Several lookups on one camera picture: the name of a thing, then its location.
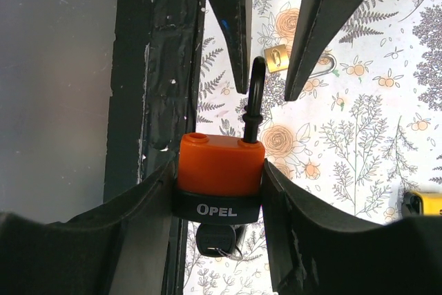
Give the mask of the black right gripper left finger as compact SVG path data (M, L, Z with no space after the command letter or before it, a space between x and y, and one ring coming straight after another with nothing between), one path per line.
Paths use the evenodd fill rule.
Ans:
M160 294L171 224L172 162L68 222L1 214L2 294Z

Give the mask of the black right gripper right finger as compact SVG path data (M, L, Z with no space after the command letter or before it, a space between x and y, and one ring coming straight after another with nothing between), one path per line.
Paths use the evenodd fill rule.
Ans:
M440 294L441 219L379 225L337 209L266 162L271 284L279 294Z

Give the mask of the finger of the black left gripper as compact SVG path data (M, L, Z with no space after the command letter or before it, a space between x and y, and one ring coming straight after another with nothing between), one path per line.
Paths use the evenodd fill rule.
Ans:
M326 46L363 0L302 0L287 70L285 101L296 101Z
M236 90L248 91L252 0L209 0L226 41Z

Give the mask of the orange padlock black keys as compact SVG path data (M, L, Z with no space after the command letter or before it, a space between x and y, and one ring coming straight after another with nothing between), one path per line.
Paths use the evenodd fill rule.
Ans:
M202 256L242 260L239 244L245 231L245 225L201 224L195 235L196 246Z

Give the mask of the yellow padlock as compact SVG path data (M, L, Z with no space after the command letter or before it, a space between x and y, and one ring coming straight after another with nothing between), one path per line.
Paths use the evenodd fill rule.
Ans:
M441 193L407 191L401 203L401 216L441 216Z

